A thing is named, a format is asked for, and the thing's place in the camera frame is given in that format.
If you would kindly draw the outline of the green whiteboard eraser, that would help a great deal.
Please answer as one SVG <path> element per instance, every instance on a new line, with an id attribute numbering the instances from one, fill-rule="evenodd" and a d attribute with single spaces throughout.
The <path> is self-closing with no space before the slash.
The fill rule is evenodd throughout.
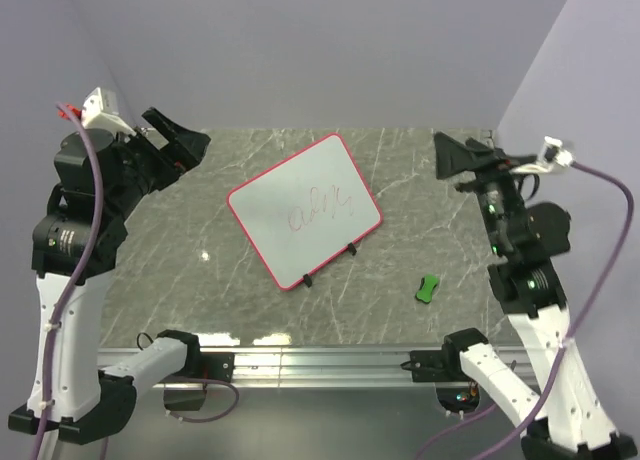
<path id="1" fill-rule="evenodd" d="M 419 288 L 417 289 L 414 298 L 424 304 L 429 304 L 434 296 L 434 292 L 438 288 L 439 278 L 435 275 L 425 275 L 420 280 Z"/>

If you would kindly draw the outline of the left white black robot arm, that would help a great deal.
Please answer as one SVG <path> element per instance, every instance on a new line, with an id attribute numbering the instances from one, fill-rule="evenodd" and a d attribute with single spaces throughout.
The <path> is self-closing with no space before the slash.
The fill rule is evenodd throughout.
<path id="1" fill-rule="evenodd" d="M 86 445 L 120 432 L 157 383 L 170 376 L 190 382 L 201 373 L 198 338 L 176 330 L 118 364 L 97 365 L 126 220 L 145 196 L 196 168 L 210 144 L 208 135 L 154 108 L 143 117 L 164 146 L 123 125 L 79 126 L 55 155 L 58 182 L 32 234 L 41 314 L 36 375 L 28 401 L 9 416 L 13 431 L 42 437 L 53 430 L 63 442 Z"/>

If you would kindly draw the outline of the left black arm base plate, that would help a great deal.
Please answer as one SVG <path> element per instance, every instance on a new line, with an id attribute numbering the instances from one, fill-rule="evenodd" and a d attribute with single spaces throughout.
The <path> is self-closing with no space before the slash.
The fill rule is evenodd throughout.
<path id="1" fill-rule="evenodd" d="M 231 351 L 203 352 L 196 354 L 185 366 L 186 376 L 197 379 L 213 379 L 230 383 L 235 367 L 235 354 Z"/>

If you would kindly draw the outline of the pink framed whiteboard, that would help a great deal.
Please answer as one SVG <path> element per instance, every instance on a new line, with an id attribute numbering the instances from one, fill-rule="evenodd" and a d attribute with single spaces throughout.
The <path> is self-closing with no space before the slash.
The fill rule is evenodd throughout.
<path id="1" fill-rule="evenodd" d="M 348 251 L 383 214 L 332 133 L 232 189 L 227 205 L 275 284 L 288 291 Z"/>

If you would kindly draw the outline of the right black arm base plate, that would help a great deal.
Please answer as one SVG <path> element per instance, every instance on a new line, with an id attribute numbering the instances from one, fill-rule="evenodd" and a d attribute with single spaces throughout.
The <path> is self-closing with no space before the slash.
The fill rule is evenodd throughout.
<path id="1" fill-rule="evenodd" d="M 412 350 L 409 359 L 400 368 L 411 373 L 414 383 L 466 382 L 465 375 L 456 361 L 441 350 Z"/>

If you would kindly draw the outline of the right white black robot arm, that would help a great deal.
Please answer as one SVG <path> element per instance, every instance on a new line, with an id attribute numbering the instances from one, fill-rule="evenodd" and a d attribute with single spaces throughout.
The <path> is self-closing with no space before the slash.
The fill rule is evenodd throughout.
<path id="1" fill-rule="evenodd" d="M 468 378 L 512 422 L 508 441 L 528 459 L 631 459 L 638 448 L 606 413 L 575 341 L 584 321 L 572 314 L 553 258 L 570 248 L 569 213 L 552 202 L 528 205 L 526 177 L 574 168 L 562 141 L 546 137 L 536 155 L 512 156 L 468 139 L 433 136 L 440 180 L 470 172 L 456 189 L 478 200 L 497 262 L 488 269 L 495 299 L 528 356 L 536 386 L 528 386 L 477 330 L 447 336 L 441 366 L 455 380 Z"/>

